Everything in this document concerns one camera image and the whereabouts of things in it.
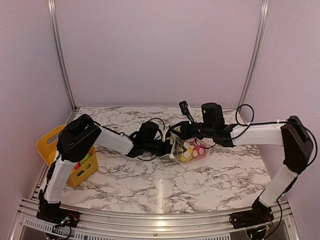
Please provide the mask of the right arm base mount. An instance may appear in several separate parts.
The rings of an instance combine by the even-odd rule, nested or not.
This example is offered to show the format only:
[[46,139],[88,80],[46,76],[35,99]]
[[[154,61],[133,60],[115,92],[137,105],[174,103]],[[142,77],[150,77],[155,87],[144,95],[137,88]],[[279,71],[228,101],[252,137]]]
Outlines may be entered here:
[[272,222],[273,220],[274,215],[271,210],[262,212],[260,210],[251,209],[246,211],[234,212],[229,217],[229,222],[233,225],[234,229],[252,227],[267,222]]

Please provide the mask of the fake green apple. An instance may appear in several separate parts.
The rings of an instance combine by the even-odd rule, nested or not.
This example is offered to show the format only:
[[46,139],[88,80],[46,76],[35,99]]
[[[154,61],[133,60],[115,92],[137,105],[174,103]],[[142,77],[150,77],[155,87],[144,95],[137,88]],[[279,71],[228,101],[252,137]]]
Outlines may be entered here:
[[85,163],[90,157],[91,155],[88,153],[81,162]]

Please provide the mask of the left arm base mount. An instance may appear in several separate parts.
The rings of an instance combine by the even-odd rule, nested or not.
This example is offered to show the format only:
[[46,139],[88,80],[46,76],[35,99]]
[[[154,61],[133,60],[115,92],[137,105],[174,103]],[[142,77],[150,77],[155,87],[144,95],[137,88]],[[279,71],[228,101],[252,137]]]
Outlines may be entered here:
[[80,213],[78,211],[58,207],[43,210],[39,209],[36,217],[40,220],[53,223],[56,226],[69,225],[71,228],[76,228],[79,222]]

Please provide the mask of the clear polka dot zip bag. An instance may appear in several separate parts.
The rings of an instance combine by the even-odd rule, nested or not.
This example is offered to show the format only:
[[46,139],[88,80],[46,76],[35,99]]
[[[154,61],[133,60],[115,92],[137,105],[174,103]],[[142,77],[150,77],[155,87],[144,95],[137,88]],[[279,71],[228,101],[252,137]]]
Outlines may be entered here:
[[209,149],[213,147],[197,138],[182,140],[175,133],[170,132],[169,127],[165,130],[162,140],[169,140],[171,145],[170,152],[164,157],[181,164],[205,158]]

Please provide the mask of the fake yellow lemon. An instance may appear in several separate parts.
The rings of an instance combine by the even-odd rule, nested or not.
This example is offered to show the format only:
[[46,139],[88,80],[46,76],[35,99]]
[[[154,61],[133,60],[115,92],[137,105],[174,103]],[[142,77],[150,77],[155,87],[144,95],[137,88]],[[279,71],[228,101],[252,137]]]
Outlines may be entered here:
[[194,159],[194,149],[193,148],[187,148],[187,149],[181,149],[178,154],[178,160],[182,163],[190,162]]

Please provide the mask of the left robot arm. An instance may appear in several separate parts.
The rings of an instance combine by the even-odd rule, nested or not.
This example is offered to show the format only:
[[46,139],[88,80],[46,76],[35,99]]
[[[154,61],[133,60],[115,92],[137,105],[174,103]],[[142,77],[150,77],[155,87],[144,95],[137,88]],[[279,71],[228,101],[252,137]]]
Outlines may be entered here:
[[147,121],[139,131],[126,135],[116,132],[94,121],[88,114],[82,114],[67,125],[60,125],[40,138],[36,148],[49,166],[38,192],[38,219],[51,223],[75,223],[79,219],[77,211],[61,208],[62,192],[68,180],[73,180],[82,172],[80,179],[86,179],[92,169],[75,166],[88,154],[94,154],[94,145],[116,151],[129,158],[137,158],[144,153],[162,157],[171,153],[170,140],[156,139],[159,126]]

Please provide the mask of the fake orange carrot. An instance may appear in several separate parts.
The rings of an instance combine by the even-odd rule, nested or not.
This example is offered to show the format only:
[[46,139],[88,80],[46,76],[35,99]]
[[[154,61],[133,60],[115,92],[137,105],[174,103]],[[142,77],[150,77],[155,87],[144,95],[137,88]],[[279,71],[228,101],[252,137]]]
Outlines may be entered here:
[[80,164],[80,162],[78,162],[75,166],[74,166],[74,169],[78,169],[78,168],[80,168],[81,167],[81,164]]

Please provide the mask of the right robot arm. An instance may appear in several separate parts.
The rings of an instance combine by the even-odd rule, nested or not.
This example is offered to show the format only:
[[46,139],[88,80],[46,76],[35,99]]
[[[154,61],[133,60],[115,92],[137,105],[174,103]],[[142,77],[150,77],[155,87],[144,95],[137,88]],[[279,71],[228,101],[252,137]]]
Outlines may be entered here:
[[296,115],[286,120],[226,124],[222,107],[209,102],[201,106],[202,121],[196,122],[186,101],[181,101],[179,107],[188,120],[171,126],[169,131],[182,140],[208,138],[226,148],[244,145],[283,148],[284,161],[281,168],[254,201],[252,209],[247,214],[247,219],[252,224],[260,223],[267,216],[270,207],[316,160],[317,140]]

